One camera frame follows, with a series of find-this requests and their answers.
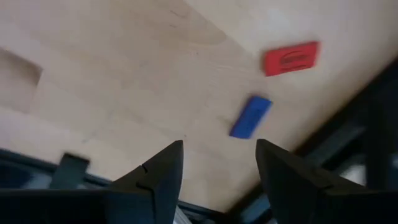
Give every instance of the black metal frame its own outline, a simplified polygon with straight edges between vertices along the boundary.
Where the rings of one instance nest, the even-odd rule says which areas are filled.
[[[15,167],[28,172],[39,172],[51,177],[58,168],[58,165],[56,164],[23,156],[1,148],[0,165]],[[98,188],[105,188],[111,183],[111,181],[91,174],[85,174],[83,183],[94,185]],[[226,215],[224,213],[192,205],[187,202],[178,201],[178,207],[192,221],[192,223],[201,223],[205,220],[210,220],[215,223],[224,223],[226,220]]]
[[[358,154],[356,138],[362,135],[365,128],[362,124],[368,113],[368,104],[375,98],[388,100],[398,90],[398,60],[392,62],[364,90],[355,96],[343,109],[339,110],[315,134],[310,136],[298,149],[296,154],[306,161],[334,173],[340,173],[353,163],[364,162]],[[272,219],[272,212],[266,194],[261,185],[255,186],[229,212],[234,223],[267,223]]]

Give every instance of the blue eraser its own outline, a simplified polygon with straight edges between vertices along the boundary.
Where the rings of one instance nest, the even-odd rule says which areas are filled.
[[[236,138],[249,139],[260,123],[261,118],[271,107],[271,104],[270,100],[260,96],[250,98],[229,135]]]

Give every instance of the red eraser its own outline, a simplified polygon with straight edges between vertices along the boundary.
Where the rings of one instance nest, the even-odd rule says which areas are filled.
[[[266,52],[263,64],[266,76],[313,67],[317,58],[318,45],[318,42],[314,41]]]

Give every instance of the wood grain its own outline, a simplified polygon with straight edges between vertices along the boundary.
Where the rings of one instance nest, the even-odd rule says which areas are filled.
[[[397,12],[393,0],[3,0],[0,47],[42,74],[23,112],[0,105],[0,147],[81,154],[116,179],[183,139],[180,199],[226,211],[258,180],[254,140],[228,137],[247,98],[274,102],[254,139],[294,149],[397,55]],[[315,68],[263,76],[263,51],[307,40],[322,44]]]

